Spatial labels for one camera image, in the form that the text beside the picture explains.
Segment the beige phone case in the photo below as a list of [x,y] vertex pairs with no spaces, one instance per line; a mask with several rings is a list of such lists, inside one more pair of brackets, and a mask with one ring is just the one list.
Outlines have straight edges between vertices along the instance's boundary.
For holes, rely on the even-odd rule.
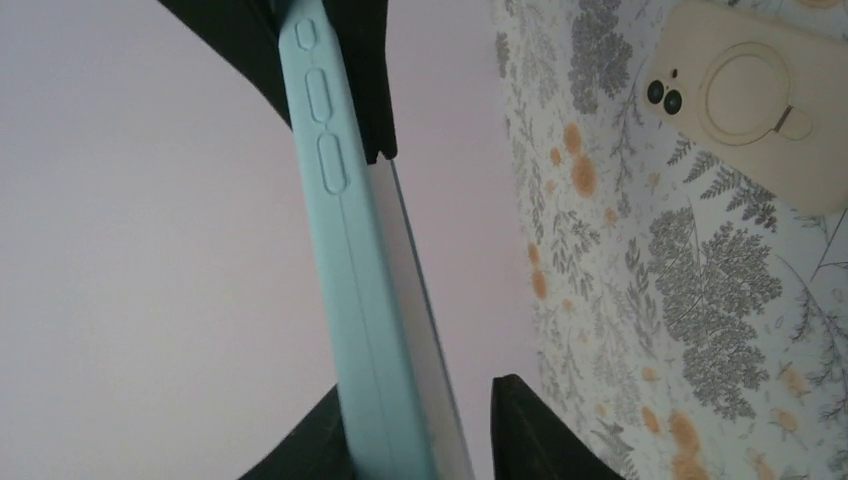
[[790,207],[847,206],[847,45],[715,1],[668,13],[646,106]]

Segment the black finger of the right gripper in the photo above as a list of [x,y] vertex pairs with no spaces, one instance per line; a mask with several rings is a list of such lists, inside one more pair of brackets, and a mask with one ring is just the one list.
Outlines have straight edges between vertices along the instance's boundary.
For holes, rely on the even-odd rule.
[[393,159],[398,147],[386,63],[387,0],[323,3],[341,48],[366,161]]
[[160,0],[290,124],[278,39],[287,1]]

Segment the light blue phone case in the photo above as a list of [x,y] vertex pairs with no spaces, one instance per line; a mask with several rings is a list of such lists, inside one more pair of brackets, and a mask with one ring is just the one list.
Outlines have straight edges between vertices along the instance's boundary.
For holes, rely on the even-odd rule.
[[433,479],[437,464],[339,39],[319,1],[278,1],[275,10],[355,475]]

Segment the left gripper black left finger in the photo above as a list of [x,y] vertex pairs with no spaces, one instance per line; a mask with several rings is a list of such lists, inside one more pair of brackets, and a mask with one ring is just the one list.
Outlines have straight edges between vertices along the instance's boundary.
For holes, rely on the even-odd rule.
[[337,386],[334,385],[240,480],[353,480]]

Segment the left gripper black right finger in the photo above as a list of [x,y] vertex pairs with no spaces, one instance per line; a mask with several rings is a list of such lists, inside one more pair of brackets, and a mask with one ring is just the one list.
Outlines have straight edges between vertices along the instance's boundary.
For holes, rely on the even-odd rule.
[[516,374],[492,381],[490,434],[497,480],[621,480]]

